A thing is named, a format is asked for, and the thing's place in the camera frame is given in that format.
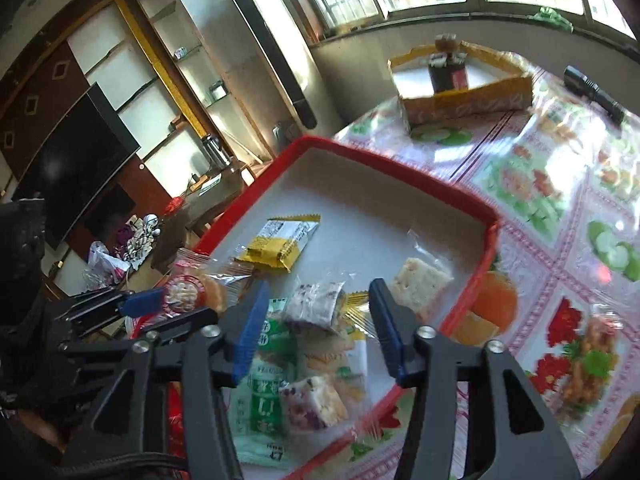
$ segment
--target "white standing air conditioner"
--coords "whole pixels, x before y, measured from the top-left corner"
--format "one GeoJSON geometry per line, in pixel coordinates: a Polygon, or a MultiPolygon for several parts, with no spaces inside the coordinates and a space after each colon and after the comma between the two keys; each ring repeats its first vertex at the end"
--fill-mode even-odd
{"type": "Polygon", "coordinates": [[[232,0],[251,30],[284,102],[303,133],[331,137],[344,127],[305,39],[282,0],[232,0]]]}

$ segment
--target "blue gripper pad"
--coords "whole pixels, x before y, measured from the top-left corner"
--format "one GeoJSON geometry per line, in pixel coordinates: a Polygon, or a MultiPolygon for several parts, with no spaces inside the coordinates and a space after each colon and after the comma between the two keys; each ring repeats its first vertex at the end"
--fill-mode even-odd
{"type": "Polygon", "coordinates": [[[140,317],[162,307],[162,287],[131,294],[119,308],[121,316],[140,317]]]}
{"type": "Polygon", "coordinates": [[[415,312],[398,305],[381,278],[369,285],[369,311],[382,347],[386,369],[397,383],[408,376],[406,364],[414,358],[415,312]]]}
{"type": "Polygon", "coordinates": [[[242,302],[230,307],[218,323],[225,334],[225,360],[232,365],[231,380],[234,384],[249,373],[269,299],[267,282],[256,281],[242,302]]]}

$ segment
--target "cardboard box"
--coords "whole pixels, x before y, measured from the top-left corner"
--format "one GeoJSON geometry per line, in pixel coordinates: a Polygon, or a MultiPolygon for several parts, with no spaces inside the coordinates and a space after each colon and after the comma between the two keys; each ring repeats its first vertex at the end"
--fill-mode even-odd
{"type": "Polygon", "coordinates": [[[433,93],[427,67],[435,45],[413,48],[388,66],[411,126],[486,112],[524,110],[532,103],[535,67],[512,52],[460,42],[466,52],[469,88],[433,93]]]}

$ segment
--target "flat screen tv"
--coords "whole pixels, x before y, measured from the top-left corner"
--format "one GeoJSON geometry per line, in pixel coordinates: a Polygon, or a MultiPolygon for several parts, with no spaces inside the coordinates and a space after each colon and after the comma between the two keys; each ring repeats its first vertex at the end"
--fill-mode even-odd
{"type": "Polygon", "coordinates": [[[45,240],[55,249],[139,147],[96,83],[44,141],[14,200],[45,200],[45,240]]]}

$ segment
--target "green snack package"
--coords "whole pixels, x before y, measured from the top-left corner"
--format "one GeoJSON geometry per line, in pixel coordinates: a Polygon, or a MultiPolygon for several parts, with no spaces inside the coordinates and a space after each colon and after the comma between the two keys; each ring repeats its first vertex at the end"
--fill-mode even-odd
{"type": "Polygon", "coordinates": [[[287,300],[271,300],[247,377],[231,390],[229,426],[241,463],[277,468],[294,464],[284,444],[278,388],[296,377],[296,339],[273,319],[287,300]]]}

